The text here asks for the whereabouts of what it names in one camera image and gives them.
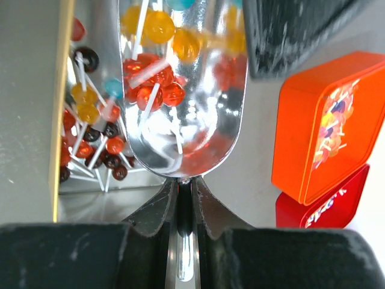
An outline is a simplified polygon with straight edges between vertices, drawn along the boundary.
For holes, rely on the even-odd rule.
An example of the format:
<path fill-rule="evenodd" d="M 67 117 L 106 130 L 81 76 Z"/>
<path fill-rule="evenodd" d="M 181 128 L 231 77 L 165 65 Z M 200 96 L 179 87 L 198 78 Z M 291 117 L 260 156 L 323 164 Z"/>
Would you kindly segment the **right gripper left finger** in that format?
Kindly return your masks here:
<path fill-rule="evenodd" d="M 117 223 L 1 227 L 2 288 L 174 288 L 177 182 Z"/>

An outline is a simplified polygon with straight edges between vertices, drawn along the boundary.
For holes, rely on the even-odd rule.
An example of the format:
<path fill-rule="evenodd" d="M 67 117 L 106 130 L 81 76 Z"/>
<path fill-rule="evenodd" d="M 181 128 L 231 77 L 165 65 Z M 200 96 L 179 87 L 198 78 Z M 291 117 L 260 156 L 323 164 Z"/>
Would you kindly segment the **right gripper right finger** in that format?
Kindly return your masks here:
<path fill-rule="evenodd" d="M 197 288 L 383 288 L 368 243 L 346 229 L 254 228 L 202 178 L 191 183 Z"/>

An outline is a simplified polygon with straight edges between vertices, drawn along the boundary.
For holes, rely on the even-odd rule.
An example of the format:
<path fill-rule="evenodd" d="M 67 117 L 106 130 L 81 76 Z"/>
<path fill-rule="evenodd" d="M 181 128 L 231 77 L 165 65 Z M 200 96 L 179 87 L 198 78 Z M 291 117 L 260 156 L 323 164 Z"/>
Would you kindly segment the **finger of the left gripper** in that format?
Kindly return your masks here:
<path fill-rule="evenodd" d="M 361 12 L 360 1 L 243 1 L 253 79 L 288 75 Z"/>

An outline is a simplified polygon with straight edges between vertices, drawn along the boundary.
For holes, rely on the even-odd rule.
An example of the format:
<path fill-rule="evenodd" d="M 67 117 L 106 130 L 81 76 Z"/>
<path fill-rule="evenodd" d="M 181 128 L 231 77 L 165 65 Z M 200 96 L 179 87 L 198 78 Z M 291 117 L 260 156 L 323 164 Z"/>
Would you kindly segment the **gold candy tin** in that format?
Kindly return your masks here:
<path fill-rule="evenodd" d="M 49 187 L 52 195 L 53 220 L 60 219 L 59 166 L 61 136 L 66 97 L 75 82 L 76 64 L 72 60 L 77 46 L 96 51 L 99 65 L 91 73 L 95 90 L 104 88 L 106 81 L 123 80 L 122 48 L 120 46 L 119 1 L 61 1 L 57 49 L 57 71 L 52 116 Z"/>

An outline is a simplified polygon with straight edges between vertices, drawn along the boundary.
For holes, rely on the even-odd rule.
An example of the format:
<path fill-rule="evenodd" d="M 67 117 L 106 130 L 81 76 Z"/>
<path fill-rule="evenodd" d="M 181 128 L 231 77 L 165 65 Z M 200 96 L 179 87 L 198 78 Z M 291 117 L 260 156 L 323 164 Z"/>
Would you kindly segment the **metal scoop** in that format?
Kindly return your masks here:
<path fill-rule="evenodd" d="M 164 178 L 165 287 L 205 288 L 205 176 L 239 137 L 247 80 L 241 1 L 119 1 L 130 149 Z"/>

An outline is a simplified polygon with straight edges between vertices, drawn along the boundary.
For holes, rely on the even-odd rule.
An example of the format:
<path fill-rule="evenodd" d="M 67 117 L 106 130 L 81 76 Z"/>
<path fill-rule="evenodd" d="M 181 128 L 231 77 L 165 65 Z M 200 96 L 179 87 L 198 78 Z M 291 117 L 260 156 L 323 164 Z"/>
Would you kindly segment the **orange candy box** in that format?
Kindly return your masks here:
<path fill-rule="evenodd" d="M 308 206 L 368 160 L 384 122 L 384 55 L 353 52 L 288 78 L 272 182 Z"/>

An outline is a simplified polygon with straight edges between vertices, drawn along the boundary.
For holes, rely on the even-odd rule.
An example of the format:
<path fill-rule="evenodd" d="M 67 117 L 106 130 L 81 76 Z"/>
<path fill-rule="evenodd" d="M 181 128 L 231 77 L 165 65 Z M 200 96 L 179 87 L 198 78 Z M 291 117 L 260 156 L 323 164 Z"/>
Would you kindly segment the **red candy box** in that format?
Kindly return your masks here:
<path fill-rule="evenodd" d="M 356 214 L 370 165 L 365 164 L 314 203 L 305 206 L 285 193 L 276 200 L 278 228 L 344 228 Z"/>

